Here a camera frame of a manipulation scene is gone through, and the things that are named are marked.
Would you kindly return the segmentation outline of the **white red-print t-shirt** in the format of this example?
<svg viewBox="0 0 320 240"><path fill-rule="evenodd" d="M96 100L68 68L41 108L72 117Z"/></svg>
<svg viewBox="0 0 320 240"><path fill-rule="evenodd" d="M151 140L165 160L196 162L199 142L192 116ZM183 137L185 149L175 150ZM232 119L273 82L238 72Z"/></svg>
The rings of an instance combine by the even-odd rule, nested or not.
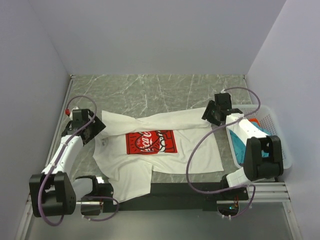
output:
<svg viewBox="0 0 320 240"><path fill-rule="evenodd" d="M105 129L95 138L93 158L120 203L147 195L152 173L204 174L223 171L204 108L134 118L102 111Z"/></svg>

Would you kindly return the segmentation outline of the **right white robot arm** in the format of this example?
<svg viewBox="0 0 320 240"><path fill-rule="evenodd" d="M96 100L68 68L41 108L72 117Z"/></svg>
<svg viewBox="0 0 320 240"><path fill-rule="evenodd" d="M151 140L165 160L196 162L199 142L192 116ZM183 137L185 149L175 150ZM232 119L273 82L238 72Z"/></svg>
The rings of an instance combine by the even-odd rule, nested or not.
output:
<svg viewBox="0 0 320 240"><path fill-rule="evenodd" d="M226 124L226 129L244 144L242 167L226 175L226 183L219 187L222 198L232 199L237 194L236 186L275 178L284 173L280 138L258 129L240 109L234 108L229 93L215 94L214 100L207 104L202 119L216 126Z"/></svg>

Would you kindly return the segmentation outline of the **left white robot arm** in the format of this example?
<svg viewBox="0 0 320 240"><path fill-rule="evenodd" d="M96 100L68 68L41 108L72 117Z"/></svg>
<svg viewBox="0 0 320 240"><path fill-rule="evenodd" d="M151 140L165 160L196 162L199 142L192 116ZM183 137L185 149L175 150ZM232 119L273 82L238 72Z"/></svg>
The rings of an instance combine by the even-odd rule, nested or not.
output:
<svg viewBox="0 0 320 240"><path fill-rule="evenodd" d="M81 149L106 126L89 109L65 113L71 120L61 134L57 151L43 171L29 179L33 215L37 218L71 215L77 201L84 197L94 201L100 195L96 176L80 176L71 182L70 172Z"/></svg>

